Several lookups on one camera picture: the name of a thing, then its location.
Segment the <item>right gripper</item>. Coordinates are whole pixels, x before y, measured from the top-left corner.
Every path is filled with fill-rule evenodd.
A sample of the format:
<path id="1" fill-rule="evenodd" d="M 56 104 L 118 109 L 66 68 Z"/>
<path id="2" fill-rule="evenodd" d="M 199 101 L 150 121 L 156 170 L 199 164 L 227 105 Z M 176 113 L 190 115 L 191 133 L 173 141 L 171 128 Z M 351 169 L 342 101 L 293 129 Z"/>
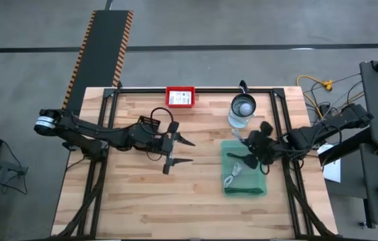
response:
<path id="1" fill-rule="evenodd" d="M 259 164 L 273 164 L 274 154 L 270 148 L 274 143 L 274 140 L 270 138 L 272 131 L 272 125 L 266 121 L 262 121 L 260 130 L 251 131 L 247 138 L 240 137 L 240 141 L 248 148 L 250 154 L 241 156 L 227 153 L 227 156 L 243 159 L 244 163 L 251 169 L 256 169 Z"/>

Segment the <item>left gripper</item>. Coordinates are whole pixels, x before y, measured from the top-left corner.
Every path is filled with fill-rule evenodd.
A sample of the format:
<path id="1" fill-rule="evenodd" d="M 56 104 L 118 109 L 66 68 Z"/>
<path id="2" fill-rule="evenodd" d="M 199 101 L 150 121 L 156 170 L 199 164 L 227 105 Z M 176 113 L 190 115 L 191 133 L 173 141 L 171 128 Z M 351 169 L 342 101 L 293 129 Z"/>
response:
<path id="1" fill-rule="evenodd" d="M 165 164 L 163 165 L 163 174 L 168 175 L 170 172 L 171 167 L 175 166 L 176 164 L 192 162 L 192 159 L 183 159 L 183 158 L 174 158 L 173 157 L 173 147 L 174 142 L 178 142 L 184 145 L 195 146 L 194 143 L 188 141 L 184 137 L 181 136 L 180 133 L 177 133 L 177 129 L 179 127 L 179 123 L 176 121 L 172 121 L 167 131 L 162 135 L 162 147 L 161 153 L 166 156 Z"/>

